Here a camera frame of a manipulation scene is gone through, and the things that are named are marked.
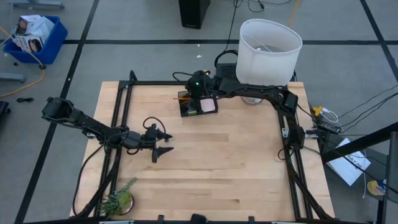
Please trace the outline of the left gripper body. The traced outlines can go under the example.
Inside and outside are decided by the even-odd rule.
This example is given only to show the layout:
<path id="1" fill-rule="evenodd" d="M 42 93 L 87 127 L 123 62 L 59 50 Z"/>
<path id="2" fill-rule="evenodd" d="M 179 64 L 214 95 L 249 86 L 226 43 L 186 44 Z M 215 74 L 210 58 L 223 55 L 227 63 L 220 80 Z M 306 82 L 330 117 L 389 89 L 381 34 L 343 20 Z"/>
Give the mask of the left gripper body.
<path id="1" fill-rule="evenodd" d="M 152 124 L 146 129 L 142 137 L 142 149 L 150 149 L 152 151 L 152 163 L 157 163 L 159 158 L 159 148 L 157 147 L 157 125 Z"/>

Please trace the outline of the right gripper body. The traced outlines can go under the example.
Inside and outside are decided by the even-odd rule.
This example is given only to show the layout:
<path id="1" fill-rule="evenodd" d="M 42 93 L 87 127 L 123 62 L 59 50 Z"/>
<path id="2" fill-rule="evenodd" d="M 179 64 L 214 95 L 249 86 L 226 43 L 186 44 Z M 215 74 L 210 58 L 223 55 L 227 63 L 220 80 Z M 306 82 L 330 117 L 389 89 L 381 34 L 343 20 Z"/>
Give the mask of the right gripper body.
<path id="1" fill-rule="evenodd" d="M 185 88 L 191 99 L 215 98 L 212 93 L 216 80 L 209 76 L 207 70 L 198 70 L 187 80 Z"/>

